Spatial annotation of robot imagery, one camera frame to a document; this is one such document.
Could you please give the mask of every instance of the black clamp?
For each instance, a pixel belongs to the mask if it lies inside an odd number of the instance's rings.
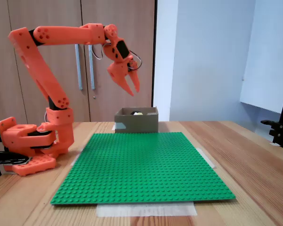
[[[262,120],[261,123],[271,126],[272,129],[269,131],[269,135],[274,137],[273,143],[277,143],[283,147],[283,123],[271,120]]]
[[[22,165],[31,160],[30,157],[15,152],[0,152],[0,164]]]

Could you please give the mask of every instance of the white wall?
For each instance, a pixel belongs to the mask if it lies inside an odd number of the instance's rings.
[[[257,133],[258,135],[260,135],[260,136],[264,137],[265,139],[270,140],[272,142],[274,137],[268,134],[270,129],[271,129],[270,126],[263,125],[263,124],[260,123],[261,120],[265,120],[265,119],[266,120],[272,120],[272,121],[279,121],[280,114],[268,111],[266,109],[260,109],[260,112],[259,112],[259,115],[258,115],[255,133]]]
[[[255,0],[179,0],[171,121],[254,130],[259,109],[239,101],[254,8]]]
[[[153,106],[169,121],[178,0],[158,0]]]

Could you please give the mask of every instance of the white panel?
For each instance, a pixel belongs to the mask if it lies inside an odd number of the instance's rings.
[[[178,0],[158,0],[153,106],[169,121]]]
[[[255,0],[178,2],[171,121],[254,129],[258,108],[240,102],[254,9]]]
[[[280,113],[283,106],[283,0],[257,0],[240,100]]]

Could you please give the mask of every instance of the green lego baseplate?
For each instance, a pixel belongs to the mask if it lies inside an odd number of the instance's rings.
[[[183,133],[111,133],[92,136],[51,204],[234,198]]]

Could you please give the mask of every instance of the white tape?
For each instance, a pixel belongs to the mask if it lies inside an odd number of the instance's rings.
[[[79,158],[79,156],[80,156],[80,154],[78,154],[76,157],[75,157],[75,159],[72,161],[72,163],[70,164],[71,166],[73,166],[74,164],[75,164],[75,162],[76,162],[76,160]]]
[[[122,122],[116,122],[115,129],[126,129],[126,126]]]
[[[98,204],[98,217],[196,216],[193,202]]]
[[[215,168],[216,166],[214,165],[214,163],[207,157],[206,154],[204,154],[204,152],[200,149],[200,148],[196,148],[196,150],[198,151],[198,153],[204,158],[204,160],[208,163],[208,165],[211,168]]]
[[[269,144],[272,145],[272,146],[280,146],[277,143],[269,143]]]

